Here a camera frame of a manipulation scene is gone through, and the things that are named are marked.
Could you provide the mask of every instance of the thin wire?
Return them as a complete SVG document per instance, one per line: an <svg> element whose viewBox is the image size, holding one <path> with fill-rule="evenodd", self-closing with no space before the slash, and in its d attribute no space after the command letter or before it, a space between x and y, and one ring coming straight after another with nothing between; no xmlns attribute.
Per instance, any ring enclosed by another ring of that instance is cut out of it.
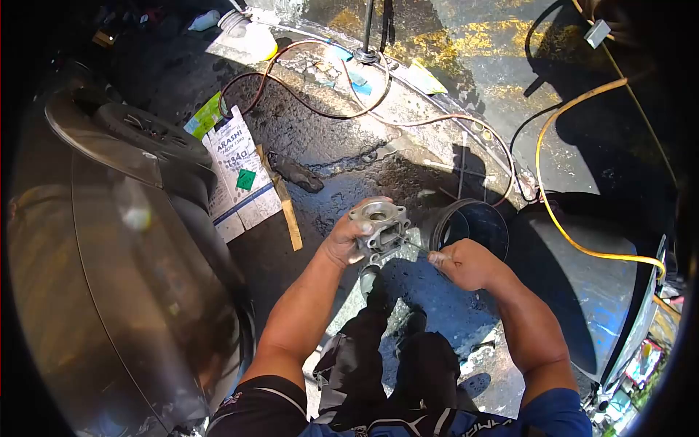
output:
<svg viewBox="0 0 699 437"><path fill-rule="evenodd" d="M269 76L269 72L272 70L272 67L273 67L274 64L276 63L276 61L277 61L277 59L279 58L279 56L283 55L283 54L284 54L285 52L287 52L289 49L291 49L291 48L293 48L293 47L297 47L297 46L299 46L299 45L303 45L303 44L320 44L320 45L323 45L324 47L326 47L326 48L328 48L328 49L332 49L332 48L333 48L333 46L332 46L331 44L328 44L328 43L326 43L325 41L318 41L318 40L315 40L315 39L304 39L304 40L302 40L302 41L297 41L297 42L295 42L295 43L289 44L287 47L285 47L285 48L279 50L279 51L277 52L277 54L274 55L274 56L272 57L272 59L269 60L269 62L267 63L267 68L265 68L264 73L260 73L260 72L258 72L258 71L251 71L251 72L249 72L249 73L240 74L240 75L236 76L235 78L233 78L230 82L228 82L228 83L226 84L225 87L223 87L223 89L221 90L221 95L219 96L219 103L218 103L219 112L221 113L221 115L223 115L225 118L231 118L230 115L228 115L227 113L225 113L225 112L223 111L223 107L222 107L222 105L221 105L221 102L223 102L224 95L226 94L226 91L228 91L228 88L229 88L232 84L238 82L240 79L242 79L242 78L244 78L244 77L246 77L246 76L257 76L257 75L261 75L261 76L262 76L262 79L260 80L260 85L259 85L258 88L257 88L257 93L255 94L255 97L253 98L252 102L250 102L250 105L249 105L245 110L242 110L240 113L244 115L244 114L246 114L248 111L250 111L251 109L253 109L254 106L257 105L257 102L260 100L260 97L262 97L262 91L263 91L263 89L264 89L265 82L266 82L266 80L267 80L267 77L270 77L270 76ZM374 103L372 103L370 106L364 106L364 105L362 104L361 106L363 107L363 109L360 110L358 113L355 113L355 114L352 114L352 115L330 114L330 113L326 113L326 112L324 112L324 111L321 111L320 109L313 108L311 105L309 105L308 103L304 102L304 100L302 100L302 98L301 98L297 93L295 93L294 91L292 91L291 88L289 88L286 84L284 84L284 81L283 81L283 80L281 80L281 79L279 79L279 78L274 78L274 77L272 77L272 79L275 80L276 82L280 83L281 85L283 85L284 88L285 88L287 91L291 92L291 95L293 95L297 100L299 100L306 108L312 110L312 111L315 112L316 114L323 115L324 117L339 119L339 120L349 120L349 119L352 119L352 118L359 117L360 115L364 115L364 114L368 113L370 110L374 109L376 106L378 106L379 103L381 103L381 100L384 98L384 95L388 92L389 84L390 84L390 82L391 82L391 75L390 75L390 72L389 72L388 63L386 62L386 58L384 58L383 56L381 56L381 60L382 60L382 63L383 63L383 65L384 65L384 70L386 71L386 80L385 80L385 82L384 82L384 91L383 91L383 93L381 93L381 95L379 96L379 98L376 99L376 101L375 101ZM349 77L350 75L349 75L349 73L347 72L347 65L345 64L345 61L343 61L343 60L341 60L341 59L340 59L340 63L341 63L342 66L343 66L343 70L344 70L344 72L345 72L345 77L347 78L347 81L348 81L348 83L349 83L349 88L352 89L352 81L350 80L350 77Z"/></svg>
<svg viewBox="0 0 699 437"><path fill-rule="evenodd" d="M583 13L582 13L582 7L580 7L580 4L577 2L577 0L572 0L572 4L575 5L575 8L576 8L577 11L580 13L580 15L583 15ZM591 26L593 26L593 25L595 24L594 21L590 20L589 18L585 18L584 15L582 16L582 18L583 18L583 20L587 21ZM614 37L614 35L612 35L611 33L607 34L605 38L609 38L609 39L612 40L612 41L616 41L616 40L617 40L617 39Z"/></svg>
<svg viewBox="0 0 699 437"><path fill-rule="evenodd" d="M558 109L551 117L549 117L548 120L544 123L544 126L541 128L541 132L539 133L539 138L536 141L536 177L539 180L539 190L541 193L542 200L544 201L544 205L546 205L546 210L549 212L549 216L551 216L551 220L554 222L556 227L559 229L561 232L561 235L568 240L568 242L576 249L578 249L580 252L586 253L588 255L591 255L593 257L597 258L604 258L604 259L619 259L622 261L635 261L635 262L642 262L646 264L652 264L656 267L658 267L660 273L658 276L658 279L660 280L665 276L665 264L663 264L662 261L659 259L651 258L651 257L641 257L639 255L620 255L620 254L614 254L614 253L605 253L605 252L596 252L594 250L590 250L587 248L584 248L580 244L576 243L569 235L568 233L565 232L559 221L556 219L556 216L554 215L554 211L551 209L551 206L549 205L549 199L546 196L546 190L544 189L544 183L541 178L541 167L539 165L539 157L541 155L541 142L544 139L544 134L546 133L546 130L549 128L551 123L553 123L556 118L559 117L562 113L564 113L566 110L572 108L573 106L577 105L583 100L587 100L590 97L596 96L598 94L602 94L603 92L609 91L611 89L623 87L628 83L627 78L622 78L615 80L614 82L606 83L600 87L597 87L595 89L591 89L590 91L586 92L583 95L580 95L576 97L575 99L567 102L565 105L561 106L560 109Z"/></svg>
<svg viewBox="0 0 699 437"><path fill-rule="evenodd" d="M413 246L414 248L420 249L422 252L425 252L425 253L429 253L429 252L430 252L429 250L423 248L422 246L418 246L417 244L413 243L412 241L408 240L407 238L403 238L402 236L400 236L400 235L398 235L398 234L396 234L396 236L397 236L398 238L400 238L401 240L405 241L406 243L408 243L409 245Z"/></svg>
<svg viewBox="0 0 699 437"><path fill-rule="evenodd" d="M619 74L620 78L624 77L624 74L621 72L621 69L617 65L617 62L614 60L612 57L612 53L610 53L609 49L607 48L607 45L602 42L602 47L605 49L605 53L607 53L607 57L610 58L610 61L612 61L612 65L614 66L614 70L617 70L617 73ZM633 92L631 89L631 85L626 83L626 89L628 90L628 93L631 95L631 99L633 99L633 103L636 104L636 107L638 108L639 112L641 112L641 117L643 117L643 121L646 123L646 126L648 126L648 130L651 133L651 136L653 137L653 141L655 141L655 144L658 146L658 150L660 150L660 154L663 155L663 161L665 161L665 165L668 167L668 171L670 172L670 177L672 178L672 182L675 184L675 187L677 187L677 178L675 177L675 172L672 171L672 166L670 165L670 160L668 159L668 156L665 154L665 150L663 150L663 146L660 144L660 140L658 140L658 137L655 135L655 129L651 126L651 122L648 120L648 117L646 117L646 113L643 110L643 107L641 107L641 103L636 99L636 94Z"/></svg>
<svg viewBox="0 0 699 437"><path fill-rule="evenodd" d="M437 117L434 117L434 118L431 118L431 119L421 120L421 121L417 121L417 122L402 122L402 123L397 123L397 122L390 122L390 121L384 119L383 117L381 117L381 116L379 116L379 115L377 115L376 113L373 112L373 109L376 108L376 107L379 105L379 103L381 103L381 101L383 100L383 98L384 98L384 97L386 96L386 94L388 93L388 89L389 89L389 85L390 85L390 80L391 80L391 72L390 72L390 70L389 70L389 68L388 68L388 63L387 63L387 61L386 61L385 56L384 56L381 52L377 52L377 54L379 55L379 58L381 59L381 63L382 63L382 65L383 65L383 69L384 69L384 71L386 72L386 80L385 80L385 83L384 83L384 88L383 88L382 93L379 95L379 97L376 99L376 101L375 101L374 103L372 103L372 104L369 105L369 106L365 106L364 103L359 99L359 96L358 96L357 93L354 91L354 88L353 88L353 86L352 86L352 80L351 80L350 77L349 77L350 75L349 75L349 73L348 73L348 71L347 71L347 65L346 65L345 62L344 62L343 60L341 60L341 59L339 59L339 60L340 60L340 63L341 63L341 65L342 65L342 67L343 67L343 71L344 71L344 73L345 73L345 77L347 78L347 81L348 81L348 83L349 83L349 90L350 90L350 92L351 92L351 95L354 97L354 100L359 104L359 106L362 108L362 110L360 110L358 113L355 113L355 114L353 114L353 115L339 115L339 114L326 113L326 112L321 111L321 110L319 110L319 109L313 108L310 104L306 103L306 102L301 98L301 96L299 96L299 95L298 95L294 90L292 90L286 83L284 83L283 80L281 80L281 79L279 79L279 78L277 78L277 77L275 77L275 76L272 76L272 75L270 74L270 71L272 70L272 67L273 67L274 64L276 63L276 61L277 61L277 59L279 58L279 56L283 55L286 51L288 51L288 50L291 49L292 47L296 47L296 46L298 46L298 45L303 45L303 44L320 44L320 45L323 45L323 46L325 46L326 48L329 48L329 49L331 49L331 48L333 47L333 45L328 44L328 43L326 43L325 41L319 41L319 40L314 40L314 39L305 39L305 40L302 40L302 41L297 41L297 42L295 42L295 43L289 44L287 47L285 47L285 48L283 48L282 50L280 50L279 52L277 52L277 54L274 55L274 56L272 57L272 59L269 60L269 62L267 63L267 67L265 68L265 71L264 71L263 73L260 73L260 72L258 72L258 71L251 71L251 72L249 72L249 73L243 73L243 74L240 74L240 75L236 76L236 77L233 78L230 82L228 82L228 83L226 84L226 86L223 87L223 89L221 90L221 95L219 96L219 101L218 101L219 112L220 112L224 117L226 117L226 118L231 118L231 116L230 116L228 113L225 113L225 112L223 111L223 105L222 105L222 103L224 103L224 96L225 96L226 92L228 91L228 89L230 88L230 86L231 86L232 84L238 82L240 79L242 79L242 78L244 78L244 77L247 77L247 76L262 76L262 79L260 80L260 85L259 85L258 88L257 88L257 93L255 94L255 97L253 98L253 100L252 100L252 102L250 103L250 105L249 105L245 110L241 111L241 114L246 114L246 113L247 113L248 111L250 111L255 105L257 105L257 102L260 100L260 97L262 96L262 91L263 91L263 89L264 89L264 85L265 85L265 83L266 83L266 80L267 80L267 78L270 78L270 79L274 80L275 82L279 83L281 86L283 86L289 93L291 93L292 96L294 96L294 98L295 98L296 100L298 100L299 102L301 102L306 108L310 109L311 111L315 112L316 114L323 115L324 117L329 117L329 118L338 119L338 120L349 120L349 119L356 118L356 117L359 117L359 116L362 116L362 115L365 115L365 114L369 114L371 117L374 117L376 120L378 120L378 121L380 121L380 122L382 122L382 123L384 123L384 124L388 124L389 126L395 126L395 127L417 127L417 126L423 126L423 125L425 125L425 124L431 124L431 123L439 122L439 121L443 121L443 120L450 120L450 119L452 119L452 118L459 118L459 119L462 119L462 120L470 120L470 121L472 121L472 122L476 122L476 123L482 125L485 129L488 129L489 131L491 131L491 133L495 136L495 138L497 138L498 142L499 142L500 145L503 147L503 150L505 151L505 154L507 155L507 160L508 160L509 163L510 163L510 183L508 184L507 189L505 190L505 193L503 194L502 198L501 198L500 200L498 200L497 202L493 203L493 206L498 206L498 205L500 205L500 204L501 204L502 202L504 202L504 201L507 199L507 197L510 195L510 192L512 192L512 188L514 187L514 180L515 180L515 178L516 178L516 174L515 174L515 172L514 172L514 160L513 160L513 158L512 158L512 154L510 153L510 150L507 148L507 144L506 144L505 141L502 139L502 137L500 137L500 135L495 131L495 129L493 129L493 127L489 126L489 125L486 124L485 122L483 122L483 121L481 121L481 120L479 120L479 119L477 119L477 118L475 118L475 117L471 117L470 115L466 115L466 114L456 114L456 113L455 113L455 114L440 115L440 116L437 116Z"/></svg>

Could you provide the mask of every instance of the dark wet ground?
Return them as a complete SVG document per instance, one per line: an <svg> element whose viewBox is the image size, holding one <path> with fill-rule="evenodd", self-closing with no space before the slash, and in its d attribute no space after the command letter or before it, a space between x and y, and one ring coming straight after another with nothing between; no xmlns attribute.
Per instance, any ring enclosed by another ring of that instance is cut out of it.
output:
<svg viewBox="0 0 699 437"><path fill-rule="evenodd" d="M580 43L584 23L568 2L557 2L549 10L552 2L548 0L490 3L378 1L372 41L381 45L382 30L387 29L388 55L408 64L413 57L420 58L447 86L449 98L482 115L505 140L513 143L518 167L533 172L535 137L545 121L543 116L533 116L617 77L604 53ZM312 0L308 5L302 19L342 31L348 35L346 41L361 34L363 18L359 17L363 17L363 5L358 2ZM384 13L390 15L389 20L384 19ZM308 29L321 32L316 25L306 24ZM183 125L232 77L251 69L206 53L216 36L215 29L196 33L177 26L165 34L124 35L114 47L111 80L130 104ZM632 62L628 68L635 68ZM298 85L319 108L352 109L345 98L304 81L300 74L283 69L278 74ZM646 75L639 89L644 97L656 99L658 92L649 81ZM231 102L245 106L256 87L253 80L244 82L232 91ZM391 89L394 94L387 99L387 105L402 111L402 116L416 120L432 111L424 102L420 106L419 97ZM657 119L662 117L661 112L654 110L649 116ZM274 83L268 85L259 105L245 119L253 139L265 151L274 150L311 166L324 176L325 184L318 194L288 185L303 237L302 250L293 252L282 214L229 244L240 266L249 272L258 330L264 327L274 303L298 277L334 222L360 200L374 195L390 196L407 206L411 218L419 221L429 208L451 202L439 192L440 187L456 192L456 175L416 164L425 157L447 163L454 159L454 151L460 150L460 136L449 122L403 131L364 119L327 119L302 107ZM407 150L377 162L367 163L360 158L363 148L392 141L407 141ZM473 154L468 158L469 168L497 174L498 183L502 183L504 177L499 168L484 157L477 145L470 147ZM660 227L666 212L672 213L666 205L666 199L671 197L668 193L672 192L667 172L624 89L583 103L562 116L547 134L543 153L542 172L549 189L639 199L658 215ZM488 194L495 199L493 192L488 190ZM482 198L480 181L466 178L464 195ZM521 207L521 199L513 198L517 198L516 194L510 200ZM509 203L501 208L506 217L514 211ZM391 326L399 328L407 312L406 304L419 303L428 312L428 328L442 332L457 350L479 343L491 331L491 335L501 336L499 317L488 304L487 296L477 299L460 292L437 275L422 256L416 256L410 251L401 253L403 259L389 262L385 269L395 297L401 297ZM348 269L340 284L328 335L363 305L357 291L353 291L357 269ZM394 381L396 367L392 358L394 343L390 333L382 342L384 383L388 387ZM468 367L473 363L468 363L467 356L463 365ZM491 379L497 388L485 393L492 395L493 390L498 390L482 404L500 414L516 415L518 405L512 399L520 395L521 383L511 375L506 348L496 348L493 354L484 351L481 358L483 366L490 362L495 367ZM585 377L581 376L579 384L581 392L589 392Z"/></svg>

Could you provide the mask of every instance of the white plastic bottle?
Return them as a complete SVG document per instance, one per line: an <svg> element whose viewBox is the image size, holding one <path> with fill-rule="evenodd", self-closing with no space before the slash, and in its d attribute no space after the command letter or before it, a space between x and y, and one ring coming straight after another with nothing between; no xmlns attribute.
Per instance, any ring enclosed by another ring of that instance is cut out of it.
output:
<svg viewBox="0 0 699 437"><path fill-rule="evenodd" d="M251 22L245 27L245 51L257 61L266 61L277 53L277 41L264 24Z"/></svg>

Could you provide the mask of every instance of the car tire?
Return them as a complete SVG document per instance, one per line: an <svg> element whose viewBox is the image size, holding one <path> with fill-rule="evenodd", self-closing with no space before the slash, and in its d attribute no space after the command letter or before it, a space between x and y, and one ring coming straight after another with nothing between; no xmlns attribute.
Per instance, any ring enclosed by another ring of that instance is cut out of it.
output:
<svg viewBox="0 0 699 437"><path fill-rule="evenodd" d="M156 156L168 155L208 169L213 161L200 140L181 127L144 110L120 103L100 106L94 120L116 137Z"/></svg>

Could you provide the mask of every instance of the debris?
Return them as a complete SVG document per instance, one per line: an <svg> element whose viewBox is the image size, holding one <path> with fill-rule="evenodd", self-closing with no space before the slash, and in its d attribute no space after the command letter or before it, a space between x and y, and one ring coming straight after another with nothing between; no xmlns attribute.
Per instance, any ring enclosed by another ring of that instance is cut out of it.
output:
<svg viewBox="0 0 699 437"><path fill-rule="evenodd" d="M337 45L333 46L333 55L345 62L349 61L352 58L352 53L346 51L342 47L338 47Z"/></svg>
<svg viewBox="0 0 699 437"><path fill-rule="evenodd" d="M360 87L360 86L366 84L366 79L361 74L359 74L355 71L348 71L348 73L350 74L349 79L352 81L353 85L357 85Z"/></svg>
<svg viewBox="0 0 699 437"><path fill-rule="evenodd" d="M269 165L269 160L262 151L262 144L257 145L257 154L262 160L262 165L269 173L274 183L274 189L277 191L279 199L282 201L282 211L284 211L284 216L287 219L287 227L289 228L289 237L291 239L291 246L294 252L303 248L303 239L301 239L301 231L298 230L298 222L296 221L296 214L294 213L294 205L291 203L291 196L287 190L287 186L284 184L282 177L277 173L272 171Z"/></svg>
<svg viewBox="0 0 699 437"><path fill-rule="evenodd" d="M269 152L267 158L274 171L309 193L315 194L325 186L315 173L291 158L275 152Z"/></svg>
<svg viewBox="0 0 699 437"><path fill-rule="evenodd" d="M628 366L624 370L639 389L643 389L648 377L653 373L660 361L663 350L648 338L643 340Z"/></svg>
<svg viewBox="0 0 699 437"><path fill-rule="evenodd" d="M218 110L218 101L221 92L214 94L214 97L209 99L192 118L185 124L185 131L189 132L195 138L201 140L207 132L213 128L216 123L223 120L223 115Z"/></svg>
<svg viewBox="0 0 699 437"><path fill-rule="evenodd" d="M483 343L480 343L479 345L471 346L471 353L474 353L475 351L479 350L480 348L485 348L488 346L495 349L495 340L485 341Z"/></svg>
<svg viewBox="0 0 699 437"><path fill-rule="evenodd" d="M365 96L371 95L372 88L371 88L371 85L369 85L368 83L365 83L364 85L357 85L356 83L353 82L352 88L354 89L354 91L356 91L362 95L365 95Z"/></svg>
<svg viewBox="0 0 699 437"><path fill-rule="evenodd" d="M225 126L211 129L202 143L214 159L218 183L209 212L219 235L228 243L247 229L282 210L274 184L237 106Z"/></svg>
<svg viewBox="0 0 699 437"><path fill-rule="evenodd" d="M330 77L328 77L328 75L323 73L322 71L317 71L313 76L319 84L325 85L330 88L335 87L335 81L330 79Z"/></svg>
<svg viewBox="0 0 699 437"><path fill-rule="evenodd" d="M325 61L317 62L315 64L315 66L316 66L316 68L318 68L320 71L322 71L324 73L327 73L329 70L331 70L333 68L332 64L330 64L329 62L325 62Z"/></svg>
<svg viewBox="0 0 699 437"><path fill-rule="evenodd" d="M425 94L442 94L447 92L444 85L435 78L428 69L422 66L416 59L412 60L406 75L408 82Z"/></svg>
<svg viewBox="0 0 699 437"><path fill-rule="evenodd" d="M192 22L192 25L189 26L188 30L201 32L209 27L215 26L216 23L218 23L218 20L221 20L221 14L219 14L218 10L212 9L206 14L201 14L197 18L194 18L194 21Z"/></svg>

